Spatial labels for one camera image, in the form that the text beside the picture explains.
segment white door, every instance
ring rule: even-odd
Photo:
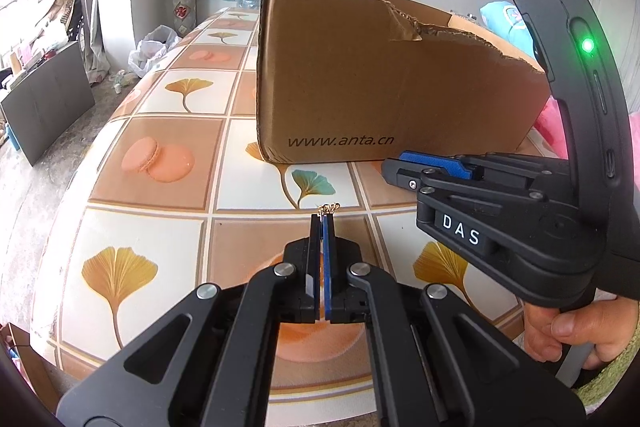
[[[629,112],[640,110],[640,0],[589,0],[616,59]]]

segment silver bolt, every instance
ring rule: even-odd
[[[349,271],[357,277],[369,275],[371,267],[367,263],[353,263]]]
[[[198,299],[212,299],[218,293],[218,287],[215,284],[206,283],[198,286],[196,290],[196,295]]]
[[[427,295],[431,299],[444,299],[447,296],[447,287],[444,284],[432,284],[427,288]]]
[[[296,267],[291,263],[279,263],[273,267],[273,272],[279,277],[288,277],[296,271]]]

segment finger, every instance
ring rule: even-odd
[[[532,327],[525,329],[524,348],[539,362],[556,362],[562,356],[562,346],[558,341]]]
[[[584,361],[582,368],[583,369],[597,369],[599,367],[602,367],[603,362],[602,360],[600,360],[600,357],[596,354],[596,350],[593,349],[590,353],[589,356],[587,357],[587,360]]]
[[[564,344],[592,342],[601,358],[603,354],[608,357],[614,353],[609,359],[612,360],[625,349],[637,323],[638,302],[618,297],[558,315],[551,324],[551,333]]]
[[[551,335],[551,322],[559,313],[558,308],[541,308],[529,303],[524,305],[525,320],[537,330],[548,335]]]

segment blue pillow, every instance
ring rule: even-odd
[[[533,54],[533,39],[513,4],[507,1],[490,2],[480,9],[480,15],[484,25],[493,33],[536,58]]]

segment pink fabric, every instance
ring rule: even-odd
[[[550,96],[546,101],[534,127],[559,157],[568,158],[560,109],[554,97]],[[629,115],[629,127],[631,127],[631,143],[634,149],[634,181],[640,187],[640,112]]]

